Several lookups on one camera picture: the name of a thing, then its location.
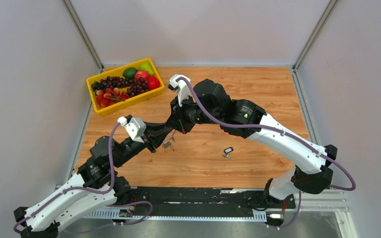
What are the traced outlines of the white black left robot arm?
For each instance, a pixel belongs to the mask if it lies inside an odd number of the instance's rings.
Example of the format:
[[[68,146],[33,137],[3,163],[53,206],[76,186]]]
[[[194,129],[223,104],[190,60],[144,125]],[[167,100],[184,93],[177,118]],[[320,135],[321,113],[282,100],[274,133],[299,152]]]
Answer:
[[[156,152],[171,131],[165,123],[120,117],[110,135],[95,142],[90,158],[66,183],[36,205],[14,211],[13,230],[23,238],[56,238],[90,212],[127,205],[132,198],[131,187],[115,169],[145,149]]]

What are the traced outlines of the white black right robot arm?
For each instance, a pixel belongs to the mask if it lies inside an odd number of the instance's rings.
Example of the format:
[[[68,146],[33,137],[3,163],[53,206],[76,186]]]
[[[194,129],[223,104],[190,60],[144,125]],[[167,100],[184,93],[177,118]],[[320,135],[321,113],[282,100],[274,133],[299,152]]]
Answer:
[[[302,138],[254,102],[231,99],[224,87],[212,80],[191,86],[189,78],[176,74],[168,87],[177,94],[166,122],[169,127],[188,133],[196,124],[218,124],[224,132],[266,145],[294,163],[287,173],[267,182],[266,205],[276,207],[292,193],[319,194],[330,187],[330,164],[337,153],[334,146]]]

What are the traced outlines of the black-tagged silver key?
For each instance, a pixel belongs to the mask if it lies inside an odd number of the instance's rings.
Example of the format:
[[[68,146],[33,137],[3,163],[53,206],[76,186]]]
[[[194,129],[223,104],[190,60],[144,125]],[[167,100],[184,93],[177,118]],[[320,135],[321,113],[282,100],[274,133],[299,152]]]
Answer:
[[[233,147],[228,147],[228,148],[224,149],[222,156],[223,156],[224,158],[227,158],[227,159],[229,159],[229,160],[232,161],[233,159],[232,159],[232,157],[230,156],[230,153],[233,152],[233,151],[234,151],[234,148],[233,148]]]

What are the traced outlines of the silver keyring with keys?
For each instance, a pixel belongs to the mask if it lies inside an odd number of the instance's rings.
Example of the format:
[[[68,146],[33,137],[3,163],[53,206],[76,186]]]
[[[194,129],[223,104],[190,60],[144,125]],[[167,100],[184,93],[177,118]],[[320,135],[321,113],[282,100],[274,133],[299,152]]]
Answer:
[[[165,138],[165,140],[162,142],[162,147],[163,149],[171,149],[172,151],[174,151],[174,145],[173,143],[175,142],[175,138],[174,138],[174,135],[175,135],[175,130],[172,130],[168,135],[167,137]]]

